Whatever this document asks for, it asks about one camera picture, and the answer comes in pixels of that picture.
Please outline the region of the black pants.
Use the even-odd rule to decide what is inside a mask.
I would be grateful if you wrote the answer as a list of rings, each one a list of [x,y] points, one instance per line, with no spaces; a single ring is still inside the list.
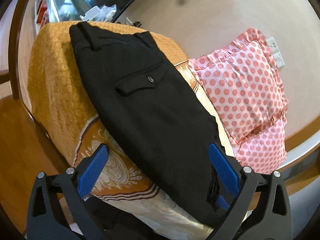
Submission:
[[[216,118],[149,32],[119,34],[80,22],[69,34],[81,82],[110,135],[179,207],[215,227],[225,191],[209,158]]]

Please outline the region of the pink polka dot pillow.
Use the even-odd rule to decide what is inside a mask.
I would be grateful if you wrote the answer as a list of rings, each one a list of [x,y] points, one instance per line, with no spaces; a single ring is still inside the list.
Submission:
[[[288,101],[261,31],[249,28],[229,45],[188,65],[215,107],[233,144],[260,136],[283,142]]]
[[[285,161],[285,125],[286,118],[280,118],[275,124],[251,139],[243,142],[234,153],[241,166],[249,166],[254,172],[271,174]]]

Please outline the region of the right pink polka dot pillow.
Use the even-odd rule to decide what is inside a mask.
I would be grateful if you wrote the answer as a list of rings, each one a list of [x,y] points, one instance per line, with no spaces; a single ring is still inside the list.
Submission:
[[[249,166],[254,172],[271,174],[285,161],[285,125],[286,118],[280,118],[275,124],[251,139],[243,142],[234,153],[241,166]]]

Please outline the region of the left pink polka dot pillow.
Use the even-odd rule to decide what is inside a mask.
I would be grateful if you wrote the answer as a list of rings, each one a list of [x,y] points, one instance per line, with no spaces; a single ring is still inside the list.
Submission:
[[[188,65],[215,107],[233,144],[260,136],[283,142],[288,101],[261,31],[249,28],[229,45]]]

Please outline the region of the yellow patterned bed sheet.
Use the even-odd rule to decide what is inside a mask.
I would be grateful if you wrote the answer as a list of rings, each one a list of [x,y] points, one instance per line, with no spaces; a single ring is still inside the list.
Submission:
[[[170,239],[204,239],[213,230],[199,223],[132,162],[101,123],[82,86],[69,28],[71,22],[43,27],[31,50],[28,94],[31,112],[71,165],[105,143],[110,159],[89,199],[102,221],[107,210],[124,211]]]

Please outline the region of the white wall socket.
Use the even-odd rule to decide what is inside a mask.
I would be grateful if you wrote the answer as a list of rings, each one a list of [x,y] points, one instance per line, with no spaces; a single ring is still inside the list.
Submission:
[[[266,42],[272,50],[272,55],[273,55],[273,58],[275,59],[277,67],[278,68],[284,67],[285,62],[274,37],[268,38]]]

